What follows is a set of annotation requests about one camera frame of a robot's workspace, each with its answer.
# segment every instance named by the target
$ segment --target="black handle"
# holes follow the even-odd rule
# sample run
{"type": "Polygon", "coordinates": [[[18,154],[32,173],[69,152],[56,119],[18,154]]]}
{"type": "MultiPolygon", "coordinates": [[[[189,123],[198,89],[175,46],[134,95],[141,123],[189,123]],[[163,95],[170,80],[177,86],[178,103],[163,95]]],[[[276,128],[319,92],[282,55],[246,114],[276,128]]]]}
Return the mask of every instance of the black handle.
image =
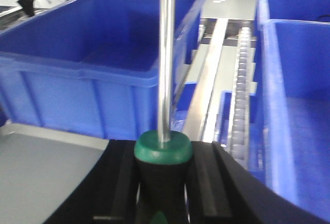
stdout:
{"type": "Polygon", "coordinates": [[[184,185],[190,161],[178,165],[137,161],[141,184],[136,224],[150,224],[159,212],[168,224],[188,224],[184,185]]]}

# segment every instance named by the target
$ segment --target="screwdriver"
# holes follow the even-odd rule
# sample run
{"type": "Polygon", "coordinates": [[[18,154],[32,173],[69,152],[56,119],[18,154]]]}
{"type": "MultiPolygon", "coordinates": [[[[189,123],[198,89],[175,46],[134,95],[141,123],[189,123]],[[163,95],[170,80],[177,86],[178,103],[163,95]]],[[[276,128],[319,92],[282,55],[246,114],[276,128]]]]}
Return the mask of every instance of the screwdriver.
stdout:
{"type": "Polygon", "coordinates": [[[188,224],[185,177],[192,157],[189,138],[170,130],[175,0],[160,0],[157,130],[135,145],[141,177],[136,224],[188,224]]]}

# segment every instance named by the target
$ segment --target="metal rail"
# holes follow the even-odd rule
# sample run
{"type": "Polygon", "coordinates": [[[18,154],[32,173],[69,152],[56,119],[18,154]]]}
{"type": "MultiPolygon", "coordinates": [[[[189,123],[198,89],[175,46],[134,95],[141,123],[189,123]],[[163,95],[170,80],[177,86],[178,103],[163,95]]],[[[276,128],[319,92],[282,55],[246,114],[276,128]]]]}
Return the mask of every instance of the metal rail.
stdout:
{"type": "Polygon", "coordinates": [[[199,83],[196,86],[188,110],[183,133],[192,141],[201,141],[203,138],[205,121],[207,119],[214,81],[219,67],[227,24],[228,19],[217,19],[204,66],[201,70],[200,79],[198,80],[199,83]]]}
{"type": "Polygon", "coordinates": [[[241,29],[230,102],[227,152],[245,169],[249,159],[251,30],[241,29]]]}

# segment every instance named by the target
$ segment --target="metal shaft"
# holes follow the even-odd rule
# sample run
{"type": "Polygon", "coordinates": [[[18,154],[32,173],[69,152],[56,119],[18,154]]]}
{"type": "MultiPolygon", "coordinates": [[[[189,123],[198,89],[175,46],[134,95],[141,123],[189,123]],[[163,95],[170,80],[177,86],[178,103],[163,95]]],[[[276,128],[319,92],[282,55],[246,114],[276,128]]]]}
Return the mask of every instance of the metal shaft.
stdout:
{"type": "Polygon", "coordinates": [[[160,0],[158,140],[170,140],[175,0],[160,0]]]}

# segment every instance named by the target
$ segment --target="gray surface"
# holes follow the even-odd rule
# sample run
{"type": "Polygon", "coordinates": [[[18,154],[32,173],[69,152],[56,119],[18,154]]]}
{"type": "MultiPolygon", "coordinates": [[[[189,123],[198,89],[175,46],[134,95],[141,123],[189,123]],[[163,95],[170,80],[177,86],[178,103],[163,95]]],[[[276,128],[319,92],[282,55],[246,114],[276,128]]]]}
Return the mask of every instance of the gray surface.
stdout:
{"type": "Polygon", "coordinates": [[[87,175],[102,152],[22,134],[2,136],[0,223],[43,223],[87,175]]]}

